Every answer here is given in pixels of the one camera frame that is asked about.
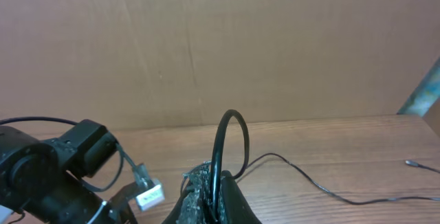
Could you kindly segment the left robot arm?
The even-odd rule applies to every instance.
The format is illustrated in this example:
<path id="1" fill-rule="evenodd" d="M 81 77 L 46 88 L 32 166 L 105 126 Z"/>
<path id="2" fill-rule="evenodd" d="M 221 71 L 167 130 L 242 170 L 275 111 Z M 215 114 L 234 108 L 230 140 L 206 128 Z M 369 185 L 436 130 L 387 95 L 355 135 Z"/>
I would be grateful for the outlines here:
<path id="1" fill-rule="evenodd" d="M 1 121 L 1 205 L 44 223 L 135 223 L 127 203 L 106 202 L 84 177 L 114 153 L 117 139 L 91 120 L 70 122 L 60 137 L 39 140 Z"/>

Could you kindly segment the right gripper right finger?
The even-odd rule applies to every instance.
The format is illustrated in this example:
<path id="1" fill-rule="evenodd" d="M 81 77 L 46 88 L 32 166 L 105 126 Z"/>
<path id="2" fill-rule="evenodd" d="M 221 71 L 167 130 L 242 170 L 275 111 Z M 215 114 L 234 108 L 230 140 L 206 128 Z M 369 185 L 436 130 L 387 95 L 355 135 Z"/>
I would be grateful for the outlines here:
<path id="1" fill-rule="evenodd" d="M 219 200 L 220 224 L 261 224 L 232 174 L 227 170 L 221 173 Z"/>

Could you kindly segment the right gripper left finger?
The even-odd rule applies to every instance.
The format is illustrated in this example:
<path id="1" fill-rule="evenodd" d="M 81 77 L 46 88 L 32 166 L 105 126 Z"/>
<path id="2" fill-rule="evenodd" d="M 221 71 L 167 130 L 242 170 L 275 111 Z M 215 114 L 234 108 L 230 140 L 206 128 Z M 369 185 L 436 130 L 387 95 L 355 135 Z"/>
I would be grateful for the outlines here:
<path id="1" fill-rule="evenodd" d="M 210 164 L 199 164 L 183 174 L 180 197 L 162 224 L 208 223 Z"/>

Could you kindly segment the black cable pulled free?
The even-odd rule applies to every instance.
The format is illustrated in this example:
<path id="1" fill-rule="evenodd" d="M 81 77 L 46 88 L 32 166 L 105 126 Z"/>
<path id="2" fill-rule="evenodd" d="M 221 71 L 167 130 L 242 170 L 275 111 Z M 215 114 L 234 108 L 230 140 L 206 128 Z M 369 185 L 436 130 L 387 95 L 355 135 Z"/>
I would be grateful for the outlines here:
<path id="1" fill-rule="evenodd" d="M 291 163 L 290 161 L 288 161 L 287 159 L 285 159 L 283 156 L 277 154 L 277 153 L 265 153 L 259 157 L 257 157 L 256 159 L 254 159 L 252 162 L 250 162 L 246 168 L 249 168 L 251 166 L 253 166 L 256 162 L 260 161 L 262 158 L 264 157 L 268 157 L 268 156 L 275 156 L 279 159 L 281 159 L 283 162 L 285 162 L 286 164 L 288 164 L 289 166 L 293 167 L 294 169 L 296 169 L 302 176 L 304 176 L 311 184 L 313 184 L 315 187 L 317 187 L 317 189 L 323 191 L 324 193 L 326 193 L 327 195 L 329 195 L 330 197 L 333 197 L 341 202 L 344 203 L 348 203 L 349 205 L 369 205 L 369 204 L 374 204 L 374 203 L 386 203 L 386 202 L 396 202 L 396 201 L 405 201 L 405 200 L 423 200 L 423 201 L 436 201 L 439 202 L 439 197 L 417 197 L 417 196 L 411 196 L 411 197 L 395 197 L 395 198 L 384 198 L 384 199 L 373 199 L 370 201 L 351 201 L 349 199 L 346 199 L 330 190 L 328 190 L 327 188 L 325 188 L 324 186 L 320 185 L 319 183 L 317 183 L 316 181 L 314 181 L 305 171 L 303 171 L 302 169 L 300 169 L 297 165 Z"/>
<path id="2" fill-rule="evenodd" d="M 224 171 L 222 169 L 223 165 L 223 150 L 226 140 L 226 131 L 228 124 L 232 118 L 235 118 L 243 134 L 243 164 L 240 170 L 236 174 L 232 174 L 233 178 L 237 182 L 246 171 L 246 166 L 249 164 L 250 159 L 250 135 L 248 131 L 247 124 L 243 116 L 236 110 L 230 109 L 225 112 L 217 128 L 217 133 L 214 139 L 214 147 L 212 151 L 212 158 L 210 161 L 204 162 L 203 164 L 210 164 L 210 178 L 209 178 L 209 190 L 208 190 L 208 200 L 206 203 L 206 208 L 208 210 L 208 223 L 220 223 L 219 222 L 219 202 L 220 202 L 220 189 L 221 189 L 221 173 Z"/>

